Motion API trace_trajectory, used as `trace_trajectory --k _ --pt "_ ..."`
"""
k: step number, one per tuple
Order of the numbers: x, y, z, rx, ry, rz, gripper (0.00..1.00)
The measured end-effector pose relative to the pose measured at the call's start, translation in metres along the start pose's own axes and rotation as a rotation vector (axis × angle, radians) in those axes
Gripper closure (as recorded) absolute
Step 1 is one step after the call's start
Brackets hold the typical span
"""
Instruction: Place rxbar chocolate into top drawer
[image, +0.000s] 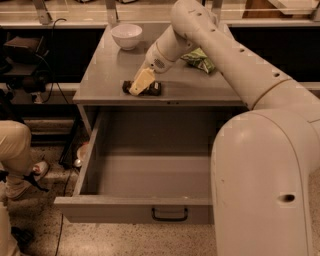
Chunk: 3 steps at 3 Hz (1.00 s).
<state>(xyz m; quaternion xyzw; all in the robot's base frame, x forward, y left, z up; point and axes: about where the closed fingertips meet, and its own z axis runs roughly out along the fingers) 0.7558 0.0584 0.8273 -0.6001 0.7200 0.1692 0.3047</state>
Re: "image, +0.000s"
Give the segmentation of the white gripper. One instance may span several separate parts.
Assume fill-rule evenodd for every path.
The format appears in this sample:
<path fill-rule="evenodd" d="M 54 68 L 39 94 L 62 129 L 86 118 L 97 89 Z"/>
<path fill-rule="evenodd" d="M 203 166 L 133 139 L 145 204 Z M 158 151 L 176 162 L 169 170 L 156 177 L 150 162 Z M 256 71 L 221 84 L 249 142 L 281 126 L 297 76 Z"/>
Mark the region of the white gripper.
<path fill-rule="evenodd" d="M 155 42 L 145 56 L 145 64 L 149 68 L 143 68 L 137 73 L 129 93 L 137 96 L 152 84 L 155 81 L 154 71 L 156 73 L 167 72 L 174 64 L 172 57 L 173 54 L 169 48 L 164 48 Z"/>

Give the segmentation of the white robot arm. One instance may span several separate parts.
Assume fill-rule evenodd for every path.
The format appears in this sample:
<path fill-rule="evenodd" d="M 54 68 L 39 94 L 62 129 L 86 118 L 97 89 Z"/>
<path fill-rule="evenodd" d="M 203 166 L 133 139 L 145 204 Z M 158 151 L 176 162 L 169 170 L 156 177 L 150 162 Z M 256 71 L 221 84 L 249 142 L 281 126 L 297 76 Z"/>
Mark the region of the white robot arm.
<path fill-rule="evenodd" d="M 314 256 L 308 180 L 320 168 L 320 101 L 219 31 L 197 0 L 177 0 L 171 24 L 134 77 L 138 95 L 199 47 L 247 107 L 218 132 L 211 187 L 218 256 Z"/>

